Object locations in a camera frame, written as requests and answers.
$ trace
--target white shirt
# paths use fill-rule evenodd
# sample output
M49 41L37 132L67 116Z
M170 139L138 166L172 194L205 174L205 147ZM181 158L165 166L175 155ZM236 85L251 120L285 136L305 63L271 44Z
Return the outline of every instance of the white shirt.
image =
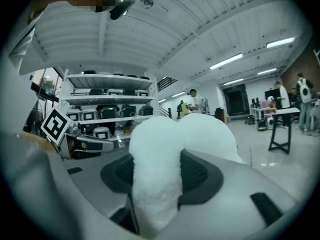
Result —
M20 15L0 52L0 132L21 133L37 101L29 82L19 75L22 59L34 35L37 17L28 25L30 6Z
M280 87L280 96L281 96L281 105L283 109L287 109L290 107L290 101L289 101L289 96L287 93L286 88L283 86Z
M202 114L201 105L202 105L203 99L199 95L197 95L193 98L193 102L194 102L194 106L198 105L199 107L199 109L196 110L195 112Z

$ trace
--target white plush toy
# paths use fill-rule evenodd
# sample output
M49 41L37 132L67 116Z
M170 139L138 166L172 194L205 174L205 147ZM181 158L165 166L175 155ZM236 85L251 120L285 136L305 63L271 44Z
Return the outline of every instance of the white plush toy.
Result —
M243 164L235 136L222 121L210 115L192 113L178 124L187 139L186 149Z
M178 123L164 116L142 122L131 134L133 206L140 236L146 239L154 238L178 213L185 144Z

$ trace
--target smoke detector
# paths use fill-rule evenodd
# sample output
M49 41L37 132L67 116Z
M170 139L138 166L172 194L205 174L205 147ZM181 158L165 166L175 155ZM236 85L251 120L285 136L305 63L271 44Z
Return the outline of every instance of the smoke detector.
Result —
M154 0L140 0L140 5L143 9L150 9L154 6Z

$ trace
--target dark hair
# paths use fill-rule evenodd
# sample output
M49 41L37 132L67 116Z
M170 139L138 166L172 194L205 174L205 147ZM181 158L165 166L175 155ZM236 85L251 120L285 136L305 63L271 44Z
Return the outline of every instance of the dark hair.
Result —
M196 93L197 91L196 91L196 89L191 89L191 90L189 91L188 95L190 95L192 92L195 92L195 93Z

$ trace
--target white table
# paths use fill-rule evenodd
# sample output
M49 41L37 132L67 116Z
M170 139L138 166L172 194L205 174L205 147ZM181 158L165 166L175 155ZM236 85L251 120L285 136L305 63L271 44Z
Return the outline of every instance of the white table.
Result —
M257 123L257 114L259 116L259 120L262 119L262 111L266 111L266 110L269 110L270 107L264 107L264 108L256 108L256 107L253 107L252 108L252 111L254 113L254 117L255 117L255 123Z
M296 107L291 107L291 108L285 108L285 109L277 109L275 113L266 113L266 116L274 116L274 121L273 121L273 128L272 128L272 137L269 145L269 151L272 150L282 150L289 154L290 152L290 145L291 145L291 120L288 120L288 141L283 144L279 144L275 142L275 135L276 135L276 128L277 128L277 121L278 117L281 115L288 115L288 114L293 114L293 113L299 113L300 110L297 109Z

